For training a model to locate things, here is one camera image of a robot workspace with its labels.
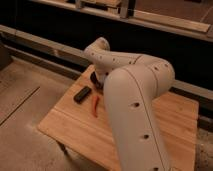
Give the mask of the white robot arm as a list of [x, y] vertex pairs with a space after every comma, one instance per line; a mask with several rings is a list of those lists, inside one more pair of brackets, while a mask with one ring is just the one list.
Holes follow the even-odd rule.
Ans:
[[152, 101], [172, 86], [172, 65], [146, 54], [113, 52], [103, 37], [87, 46], [84, 54], [103, 87], [121, 170], [170, 171]]

